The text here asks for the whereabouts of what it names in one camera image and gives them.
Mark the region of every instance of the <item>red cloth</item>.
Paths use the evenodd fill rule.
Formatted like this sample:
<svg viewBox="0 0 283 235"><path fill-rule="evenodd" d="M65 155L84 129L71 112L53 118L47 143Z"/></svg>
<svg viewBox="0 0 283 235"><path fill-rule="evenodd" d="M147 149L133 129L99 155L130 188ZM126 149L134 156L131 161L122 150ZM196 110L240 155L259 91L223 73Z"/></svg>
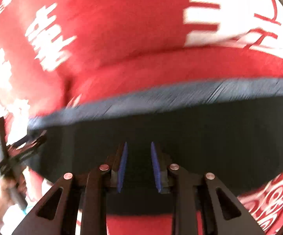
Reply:
<svg viewBox="0 0 283 235"><path fill-rule="evenodd" d="M283 77L278 0L0 0L0 116L9 143L26 134L29 117L65 106L233 77ZM170 234L170 222L108 217L111 235ZM274 233L283 205L262 222Z"/></svg>

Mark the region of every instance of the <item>metal rivet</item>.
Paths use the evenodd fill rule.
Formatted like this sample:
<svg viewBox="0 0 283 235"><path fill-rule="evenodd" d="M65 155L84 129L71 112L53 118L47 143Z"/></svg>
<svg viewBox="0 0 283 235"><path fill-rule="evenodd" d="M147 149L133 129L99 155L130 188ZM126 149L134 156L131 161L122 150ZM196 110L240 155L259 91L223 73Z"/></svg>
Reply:
<svg viewBox="0 0 283 235"><path fill-rule="evenodd" d="M170 165L171 170L178 170L179 168L180 168L180 166L178 164L171 164Z"/></svg>
<svg viewBox="0 0 283 235"><path fill-rule="evenodd" d="M208 172L208 173L206 174L206 178L209 179L209 180L212 180L212 179L215 178L215 175L214 175L213 173L211 173L211 172Z"/></svg>
<svg viewBox="0 0 283 235"><path fill-rule="evenodd" d="M73 174L68 172L68 173L65 173L63 177L64 177L64 179L69 180L73 177Z"/></svg>
<svg viewBox="0 0 283 235"><path fill-rule="evenodd" d="M108 164L102 164L102 165L100 165L99 169L102 170L102 171L106 171L106 170L109 169L109 165Z"/></svg>

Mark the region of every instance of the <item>gray strip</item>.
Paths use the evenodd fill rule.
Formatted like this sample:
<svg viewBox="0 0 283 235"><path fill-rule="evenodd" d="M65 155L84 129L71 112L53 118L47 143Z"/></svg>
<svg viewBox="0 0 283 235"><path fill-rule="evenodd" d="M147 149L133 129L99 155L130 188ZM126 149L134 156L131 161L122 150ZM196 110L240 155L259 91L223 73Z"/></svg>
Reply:
<svg viewBox="0 0 283 235"><path fill-rule="evenodd" d="M108 100L62 109L29 121L29 129L74 124L85 120L166 112L199 104L283 96L283 78L197 81L152 88Z"/></svg>

